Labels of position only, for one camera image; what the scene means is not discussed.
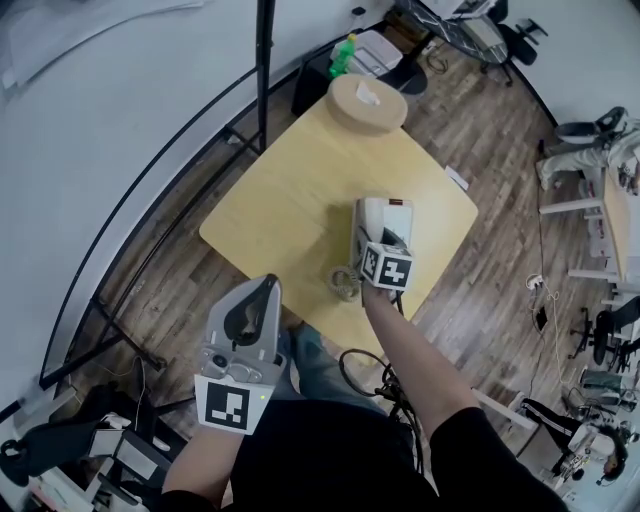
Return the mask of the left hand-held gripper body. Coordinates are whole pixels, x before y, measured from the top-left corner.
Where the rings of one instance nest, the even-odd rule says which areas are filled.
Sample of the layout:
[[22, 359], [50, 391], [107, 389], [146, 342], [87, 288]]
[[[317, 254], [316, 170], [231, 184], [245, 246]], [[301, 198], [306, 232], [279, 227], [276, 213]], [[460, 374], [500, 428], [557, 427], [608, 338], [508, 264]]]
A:
[[287, 365], [253, 359], [238, 352], [204, 348], [194, 375], [198, 421], [229, 432], [254, 433]]

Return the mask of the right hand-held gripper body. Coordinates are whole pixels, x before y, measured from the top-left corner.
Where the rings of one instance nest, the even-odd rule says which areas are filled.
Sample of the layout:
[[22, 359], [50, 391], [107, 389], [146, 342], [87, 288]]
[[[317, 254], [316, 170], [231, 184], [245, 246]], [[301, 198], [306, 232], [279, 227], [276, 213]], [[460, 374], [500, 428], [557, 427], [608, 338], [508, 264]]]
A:
[[414, 254], [394, 231], [384, 228], [382, 238], [375, 242], [372, 235], [359, 226], [355, 231], [355, 270], [361, 280], [385, 290], [408, 288]]

